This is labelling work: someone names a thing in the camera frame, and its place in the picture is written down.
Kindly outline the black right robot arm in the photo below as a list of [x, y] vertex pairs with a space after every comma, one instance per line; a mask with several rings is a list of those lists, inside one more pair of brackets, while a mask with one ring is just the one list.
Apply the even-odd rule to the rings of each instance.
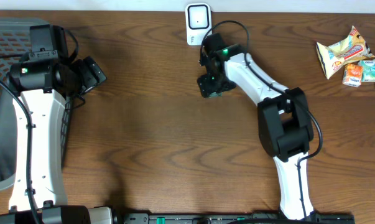
[[220, 96], [239, 86], [254, 102], [261, 145], [277, 168], [281, 213], [290, 220], [307, 219], [314, 211], [305, 159], [313, 128], [304, 111], [307, 100], [303, 91], [277, 83], [244, 47], [225, 44], [219, 34], [204, 39], [200, 63], [206, 68], [206, 74], [197, 80], [202, 97]]

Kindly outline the green white small pack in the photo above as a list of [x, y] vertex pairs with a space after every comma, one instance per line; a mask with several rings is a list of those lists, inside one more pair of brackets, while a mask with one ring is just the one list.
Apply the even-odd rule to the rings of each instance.
[[208, 97], [209, 98], [216, 98], [216, 97], [221, 97], [222, 93], [211, 93]]

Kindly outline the orange Kleenex tissue pack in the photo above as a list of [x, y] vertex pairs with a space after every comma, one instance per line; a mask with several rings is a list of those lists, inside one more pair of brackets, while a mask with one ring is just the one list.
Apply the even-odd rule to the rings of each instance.
[[349, 63], [345, 66], [342, 84], [352, 87], [359, 87], [363, 76], [362, 66]]

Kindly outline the green Kleenex tissue pack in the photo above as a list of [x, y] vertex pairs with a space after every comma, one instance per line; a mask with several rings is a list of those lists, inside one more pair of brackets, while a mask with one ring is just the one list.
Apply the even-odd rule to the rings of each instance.
[[375, 82], [375, 60], [361, 60], [358, 65], [362, 67], [362, 82]]

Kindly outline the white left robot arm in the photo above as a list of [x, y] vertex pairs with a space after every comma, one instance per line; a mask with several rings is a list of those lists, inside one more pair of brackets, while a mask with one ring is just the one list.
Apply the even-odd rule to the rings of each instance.
[[91, 57], [68, 53], [68, 30], [46, 24], [29, 33], [32, 50], [11, 66], [3, 83], [16, 112], [17, 158], [9, 211], [0, 224], [114, 224], [111, 207], [69, 205], [62, 178], [63, 116], [106, 75]]

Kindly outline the yellow wet wipes pack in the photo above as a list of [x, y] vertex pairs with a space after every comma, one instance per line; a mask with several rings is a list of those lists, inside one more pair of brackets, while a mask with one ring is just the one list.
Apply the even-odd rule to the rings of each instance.
[[327, 80], [348, 63], [375, 57], [355, 26], [352, 26], [345, 39], [329, 46], [317, 42], [315, 48]]

